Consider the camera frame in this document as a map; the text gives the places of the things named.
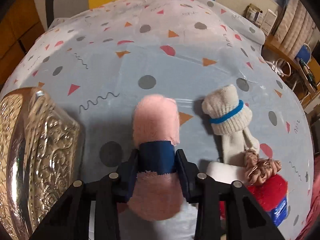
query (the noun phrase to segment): blue band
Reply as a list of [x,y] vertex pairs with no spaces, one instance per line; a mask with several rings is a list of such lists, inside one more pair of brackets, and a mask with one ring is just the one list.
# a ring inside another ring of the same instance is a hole
[[138,171],[155,171],[158,175],[176,172],[174,146],[170,141],[154,141],[139,146]]
[[220,118],[211,118],[210,123],[214,123],[214,124],[222,123],[228,120],[229,118],[233,117],[234,115],[238,114],[242,110],[242,108],[243,108],[243,101],[239,100],[239,105],[235,109],[231,110],[229,113],[225,114]]

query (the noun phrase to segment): curtain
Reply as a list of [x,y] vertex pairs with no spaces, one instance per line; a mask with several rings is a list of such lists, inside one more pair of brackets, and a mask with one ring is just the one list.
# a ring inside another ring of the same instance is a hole
[[304,43],[310,41],[315,23],[299,0],[289,0],[284,17],[275,38],[285,48],[286,54],[294,58]]

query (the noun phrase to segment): metallic container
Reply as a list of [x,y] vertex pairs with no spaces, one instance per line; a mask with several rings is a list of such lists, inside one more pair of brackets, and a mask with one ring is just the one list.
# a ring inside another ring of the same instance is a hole
[[10,92],[0,103],[0,222],[14,240],[29,239],[77,179],[80,125],[40,88]]

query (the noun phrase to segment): pink fuzzy sock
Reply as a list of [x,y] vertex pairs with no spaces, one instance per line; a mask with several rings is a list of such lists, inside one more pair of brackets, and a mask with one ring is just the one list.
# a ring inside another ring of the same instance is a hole
[[[179,113],[173,99],[161,95],[144,97],[137,105],[133,119],[135,147],[152,141],[179,141]],[[156,172],[141,172],[129,208],[145,220],[165,220],[180,211],[183,202],[178,174],[158,175]]]

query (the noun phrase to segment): blue container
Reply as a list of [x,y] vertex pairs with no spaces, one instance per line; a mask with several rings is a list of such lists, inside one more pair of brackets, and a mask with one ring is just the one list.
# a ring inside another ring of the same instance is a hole
[[279,205],[268,212],[268,215],[271,217],[273,223],[276,226],[279,226],[283,220],[287,217],[288,210],[288,199],[287,196],[279,203]]
[[306,64],[308,64],[310,56],[310,49],[306,44],[304,44],[302,48],[299,50],[298,54],[296,55],[296,58],[298,57],[302,59]]

